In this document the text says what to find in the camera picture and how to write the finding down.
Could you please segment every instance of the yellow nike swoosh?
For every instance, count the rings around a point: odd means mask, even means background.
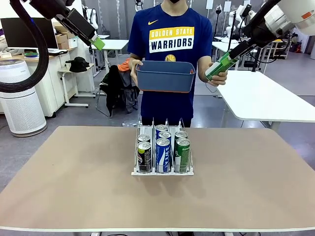
[[[150,26],[150,25],[152,25],[152,24],[154,24],[155,22],[157,22],[158,20],[156,20],[156,21],[153,21],[153,22],[148,22],[148,25]]]

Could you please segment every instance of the white can rack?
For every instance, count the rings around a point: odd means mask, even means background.
[[[172,134],[172,142],[171,142],[171,153],[170,153],[170,162],[168,164],[168,171],[165,173],[160,173],[157,171],[156,168],[156,129],[154,125],[154,121],[152,122],[152,126],[144,126],[141,123],[141,120],[138,120],[138,126],[137,126],[137,134],[136,134],[136,141],[135,141],[135,153],[134,153],[134,168],[133,172],[131,173],[132,176],[193,176],[193,165],[192,165],[192,152],[189,149],[189,161],[187,163],[187,168],[186,172],[177,172],[176,170],[180,169],[176,163],[174,163],[174,158],[173,158],[173,150],[174,150],[174,139],[175,139],[175,133],[178,131],[185,131],[185,127],[183,125],[184,123],[179,121],[178,126],[169,126],[168,121],[166,120],[165,125],[168,128],[168,131]],[[141,172],[139,169],[139,164],[138,164],[138,136],[140,134],[147,134],[151,138],[151,166],[152,169],[150,172],[144,173]]]

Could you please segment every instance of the blue plastic bin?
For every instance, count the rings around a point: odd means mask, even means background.
[[[183,92],[191,90],[195,68],[188,62],[145,60],[136,68],[143,91]]]

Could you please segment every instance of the person's right hand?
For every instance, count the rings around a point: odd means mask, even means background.
[[[136,72],[137,65],[143,65],[143,63],[140,60],[134,59],[132,61],[132,69],[131,69],[130,76],[132,77],[132,80],[136,83],[136,85],[138,86],[138,78],[137,78],[137,72]]]

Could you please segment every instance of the black pants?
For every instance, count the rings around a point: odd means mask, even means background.
[[[152,125],[152,120],[153,118],[145,118],[145,117],[142,117],[142,124],[143,125]],[[186,120],[183,120],[184,122],[184,127],[185,128],[190,128],[191,126],[191,119],[186,119]],[[158,119],[154,119],[154,125],[159,125],[159,124],[165,124],[165,120],[158,120]],[[178,125],[179,124],[179,120],[177,121],[174,121],[174,120],[169,120],[168,121],[168,124],[169,125]]]

